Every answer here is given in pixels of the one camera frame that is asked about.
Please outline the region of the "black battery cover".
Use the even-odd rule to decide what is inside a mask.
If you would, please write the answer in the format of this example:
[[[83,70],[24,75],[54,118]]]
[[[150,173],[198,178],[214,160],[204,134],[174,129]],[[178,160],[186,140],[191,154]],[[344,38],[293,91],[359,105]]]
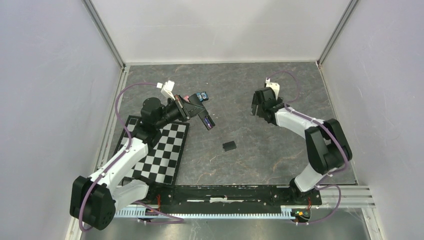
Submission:
[[[225,152],[235,150],[237,148],[237,145],[235,141],[229,141],[222,144],[222,148]]]

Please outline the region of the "purple battery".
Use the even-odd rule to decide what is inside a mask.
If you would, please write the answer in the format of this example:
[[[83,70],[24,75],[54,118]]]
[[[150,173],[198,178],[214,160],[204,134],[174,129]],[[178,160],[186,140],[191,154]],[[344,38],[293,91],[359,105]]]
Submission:
[[[215,126],[215,124],[211,122],[208,118],[205,118],[204,121],[208,130],[212,129]]]

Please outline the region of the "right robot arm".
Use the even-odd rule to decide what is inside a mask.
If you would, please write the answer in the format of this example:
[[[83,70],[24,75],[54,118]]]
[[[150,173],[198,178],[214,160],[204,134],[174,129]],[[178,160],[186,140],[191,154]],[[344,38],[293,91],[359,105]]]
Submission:
[[[302,204],[326,176],[348,167],[353,153],[340,122],[322,120],[294,110],[271,87],[256,90],[251,113],[267,123],[288,129],[305,140],[308,164],[289,183],[289,199]]]

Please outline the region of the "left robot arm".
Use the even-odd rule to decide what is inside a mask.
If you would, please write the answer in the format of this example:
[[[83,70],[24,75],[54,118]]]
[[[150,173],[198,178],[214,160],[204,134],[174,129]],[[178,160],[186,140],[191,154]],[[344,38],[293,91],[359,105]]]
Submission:
[[[166,105],[150,97],[143,102],[140,114],[133,131],[124,129],[128,139],[123,147],[100,169],[88,177],[78,176],[72,184],[69,213],[78,219],[83,232],[87,231],[85,224],[105,229],[115,213],[130,204],[156,200],[157,190],[142,180],[133,179],[124,186],[119,183],[159,143],[165,126],[194,117],[199,117],[207,130],[215,126],[196,93],[187,98],[174,95]]]

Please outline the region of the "black remote control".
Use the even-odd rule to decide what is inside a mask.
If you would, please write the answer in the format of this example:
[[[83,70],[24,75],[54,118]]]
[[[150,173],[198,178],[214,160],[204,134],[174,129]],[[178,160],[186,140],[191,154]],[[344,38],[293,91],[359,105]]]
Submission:
[[[198,114],[198,116],[208,131],[216,126],[211,116],[207,112],[201,112]]]

